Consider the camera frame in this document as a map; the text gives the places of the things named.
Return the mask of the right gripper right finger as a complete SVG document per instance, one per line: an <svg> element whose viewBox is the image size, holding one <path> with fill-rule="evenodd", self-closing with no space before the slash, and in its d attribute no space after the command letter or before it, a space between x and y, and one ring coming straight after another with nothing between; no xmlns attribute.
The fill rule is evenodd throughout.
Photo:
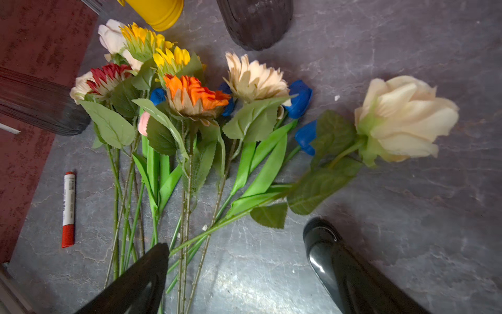
<svg viewBox="0 0 502 314"><path fill-rule="evenodd" d="M303 230L309 263L341 313L427 313L320 217Z"/></svg>

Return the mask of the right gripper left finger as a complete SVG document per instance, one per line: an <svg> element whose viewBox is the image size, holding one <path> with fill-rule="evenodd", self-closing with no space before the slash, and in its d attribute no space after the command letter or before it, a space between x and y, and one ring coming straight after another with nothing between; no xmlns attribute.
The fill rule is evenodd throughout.
<svg viewBox="0 0 502 314"><path fill-rule="evenodd" d="M166 286L169 246L156 244L78 313L157 313Z"/></svg>

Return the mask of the pink tulip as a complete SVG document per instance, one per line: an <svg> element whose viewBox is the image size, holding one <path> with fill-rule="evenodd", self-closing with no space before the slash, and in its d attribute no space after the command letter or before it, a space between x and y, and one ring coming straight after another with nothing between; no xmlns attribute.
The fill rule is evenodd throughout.
<svg viewBox="0 0 502 314"><path fill-rule="evenodd" d="M140 116L138 123L138 131L142 136L147 137L147 126L150 119L150 114L148 112L143 112Z"/></svg>

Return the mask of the large yellow sunflower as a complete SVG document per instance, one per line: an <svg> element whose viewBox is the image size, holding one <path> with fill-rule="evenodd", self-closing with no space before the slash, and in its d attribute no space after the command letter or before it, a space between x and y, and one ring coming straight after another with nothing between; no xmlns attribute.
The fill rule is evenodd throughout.
<svg viewBox="0 0 502 314"><path fill-rule="evenodd" d="M136 23L120 26L120 31L126 41L125 47L138 61L147 61L158 49L166 47L167 41L163 35L139 27Z"/></svg>

